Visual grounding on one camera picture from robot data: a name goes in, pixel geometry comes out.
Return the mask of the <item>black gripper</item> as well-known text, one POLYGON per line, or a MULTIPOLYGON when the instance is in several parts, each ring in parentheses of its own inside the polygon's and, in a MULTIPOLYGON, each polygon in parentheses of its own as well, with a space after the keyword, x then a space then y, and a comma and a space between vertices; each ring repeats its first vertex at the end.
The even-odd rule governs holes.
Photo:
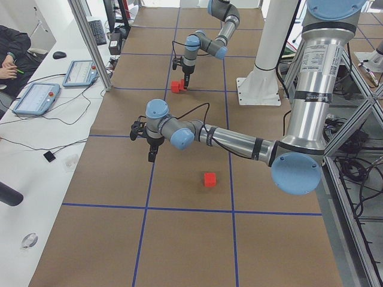
POLYGON ((152 137, 147 137, 147 142, 150 145, 150 150, 148 153, 148 161, 151 163, 154 163, 156 160, 156 156, 158 153, 158 146, 161 146, 165 141, 164 137, 160 138, 152 138, 152 137))
POLYGON ((184 89, 188 89, 189 82, 190 82, 190 76, 194 72, 195 65, 186 65, 183 64, 183 72, 184 72, 184 89))

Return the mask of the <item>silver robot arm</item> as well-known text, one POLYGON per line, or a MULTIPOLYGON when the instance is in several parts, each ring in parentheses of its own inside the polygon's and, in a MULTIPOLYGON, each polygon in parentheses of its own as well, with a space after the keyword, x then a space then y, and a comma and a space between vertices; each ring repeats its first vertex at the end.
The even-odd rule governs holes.
MULTIPOLYGON (((315 190, 321 173, 320 162, 325 146, 322 143, 322 129, 327 110, 332 102, 336 76, 344 46, 354 38, 361 9, 366 1, 307 1, 303 20, 303 56, 298 57, 298 82, 292 98, 292 110, 287 133, 280 141, 267 141, 203 121, 181 121, 169 113, 168 104, 162 99, 147 103, 143 124, 143 137, 150 144, 148 160, 154 162, 158 147, 165 139, 180 150, 193 141, 208 146, 220 146, 238 157, 262 161, 271 167, 276 186, 286 193, 304 195, 315 190)), ((267 16, 260 47, 254 62, 254 69, 245 78, 237 78, 240 105, 276 104, 276 73, 283 46, 291 32, 295 11, 299 1, 272 1, 270 16, 267 16), (266 48, 272 43, 276 32, 275 48, 271 56, 266 48)), ((174 65, 183 68, 186 86, 194 72, 197 52, 223 60, 227 45, 240 24, 238 9, 230 1, 208 1, 209 15, 224 22, 216 39, 206 37, 197 30, 186 39, 186 49, 181 60, 174 65)))
POLYGON ((198 52, 202 50, 210 56, 223 60, 228 51, 228 42, 240 24, 239 11, 230 1, 209 1, 207 11, 210 16, 221 21, 222 27, 214 38, 208 37, 201 29, 186 38, 184 55, 180 60, 185 89, 189 86, 190 76, 194 72, 198 52))

